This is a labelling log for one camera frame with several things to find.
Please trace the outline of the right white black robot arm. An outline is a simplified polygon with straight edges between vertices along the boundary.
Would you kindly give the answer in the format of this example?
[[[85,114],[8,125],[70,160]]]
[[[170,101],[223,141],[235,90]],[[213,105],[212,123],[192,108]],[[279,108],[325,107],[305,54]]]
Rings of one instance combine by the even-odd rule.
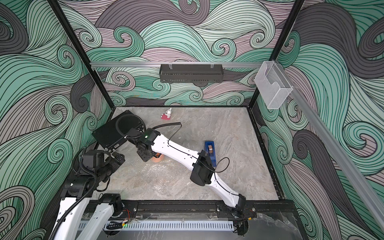
[[[191,171],[190,180],[198,186],[209,187],[239,217],[243,214],[246,197],[231,189],[219,176],[219,171],[212,165],[209,153],[187,149],[171,141],[157,129],[170,126],[182,126],[180,122],[168,123],[145,129],[138,136],[131,137],[137,153],[146,162],[153,157],[165,155]]]

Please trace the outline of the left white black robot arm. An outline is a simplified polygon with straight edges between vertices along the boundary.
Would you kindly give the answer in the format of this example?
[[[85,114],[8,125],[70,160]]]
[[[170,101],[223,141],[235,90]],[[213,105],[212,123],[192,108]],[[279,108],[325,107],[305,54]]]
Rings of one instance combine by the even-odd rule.
[[[102,150],[80,151],[79,169],[68,177],[61,193],[60,209],[50,235],[51,240],[96,240],[100,233],[115,236],[123,228],[122,221],[111,221],[124,211],[120,194],[103,194],[97,201],[90,220],[79,231],[83,214],[101,182],[106,183],[125,162],[124,155]]]

